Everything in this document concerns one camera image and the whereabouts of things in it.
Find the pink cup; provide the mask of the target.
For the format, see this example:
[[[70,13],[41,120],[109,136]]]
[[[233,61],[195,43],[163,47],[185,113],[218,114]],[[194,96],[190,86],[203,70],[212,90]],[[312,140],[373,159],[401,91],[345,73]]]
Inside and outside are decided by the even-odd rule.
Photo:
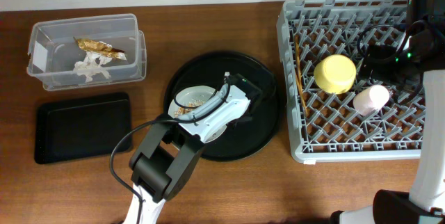
[[[353,99],[354,109],[360,115],[368,115],[372,111],[380,110],[390,98],[387,88],[373,85],[358,93]]]

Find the white tissue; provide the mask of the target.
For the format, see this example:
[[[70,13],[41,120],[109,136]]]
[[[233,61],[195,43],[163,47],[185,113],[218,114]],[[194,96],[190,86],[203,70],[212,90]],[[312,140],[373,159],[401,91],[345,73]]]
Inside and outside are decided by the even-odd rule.
[[[84,75],[86,77],[86,83],[91,82],[96,74],[103,74],[106,79],[110,79],[111,76],[108,71],[103,68],[103,65],[110,63],[112,58],[100,56],[92,52],[86,52],[86,57],[83,61],[77,61],[74,64],[73,71],[78,76]]]

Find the yellow bowl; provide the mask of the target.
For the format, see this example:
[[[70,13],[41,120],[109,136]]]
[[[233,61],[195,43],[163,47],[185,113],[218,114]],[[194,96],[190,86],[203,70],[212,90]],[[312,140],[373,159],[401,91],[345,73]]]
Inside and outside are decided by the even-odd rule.
[[[326,93],[348,92],[355,81],[357,69],[346,56],[335,54],[323,59],[314,70],[316,85]]]

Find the gold coffee sachet wrapper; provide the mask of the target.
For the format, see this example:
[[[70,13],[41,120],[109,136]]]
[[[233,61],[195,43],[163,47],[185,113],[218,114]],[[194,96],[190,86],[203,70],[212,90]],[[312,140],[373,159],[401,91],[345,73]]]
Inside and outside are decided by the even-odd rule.
[[[125,61],[127,59],[125,51],[116,49],[108,43],[91,40],[89,38],[74,38],[74,41],[80,49],[86,52],[92,52],[103,57],[120,61]]]

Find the grey plate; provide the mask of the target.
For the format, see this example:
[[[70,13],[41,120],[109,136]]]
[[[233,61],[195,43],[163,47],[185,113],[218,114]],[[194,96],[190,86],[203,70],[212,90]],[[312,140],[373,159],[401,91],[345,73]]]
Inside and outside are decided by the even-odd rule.
[[[179,126],[191,136],[198,135],[203,143],[209,143],[219,137],[226,129],[225,123],[211,116],[216,116],[219,104],[227,92],[226,85],[221,91],[209,86],[193,86],[180,90],[173,96],[168,107],[168,115],[191,123],[179,123]]]

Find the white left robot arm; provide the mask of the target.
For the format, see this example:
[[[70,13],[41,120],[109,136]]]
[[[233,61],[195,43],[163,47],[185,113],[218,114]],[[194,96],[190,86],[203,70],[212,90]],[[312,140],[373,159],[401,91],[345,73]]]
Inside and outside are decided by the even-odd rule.
[[[225,73],[220,88],[203,104],[177,117],[161,114],[126,134],[120,145],[135,132],[148,129],[129,160],[130,184],[109,166],[112,176],[132,194],[124,223],[155,223],[164,204],[190,179],[205,147],[228,124],[250,121],[252,112],[275,91],[272,79],[252,81]]]

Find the nut shells and rice scraps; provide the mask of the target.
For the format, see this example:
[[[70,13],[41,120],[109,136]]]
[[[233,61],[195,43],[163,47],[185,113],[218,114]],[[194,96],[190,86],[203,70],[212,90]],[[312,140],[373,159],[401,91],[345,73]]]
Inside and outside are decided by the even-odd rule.
[[[181,115],[190,113],[192,110],[203,105],[209,98],[210,96],[205,94],[177,94],[172,101],[170,115],[174,118],[178,118]]]

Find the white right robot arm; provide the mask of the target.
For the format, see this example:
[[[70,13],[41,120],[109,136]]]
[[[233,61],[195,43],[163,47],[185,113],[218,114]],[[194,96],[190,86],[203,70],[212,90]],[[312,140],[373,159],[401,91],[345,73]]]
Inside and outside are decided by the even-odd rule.
[[[408,192],[381,189],[371,205],[336,211],[327,223],[444,222],[444,0],[407,0],[406,61],[424,89],[423,143]]]

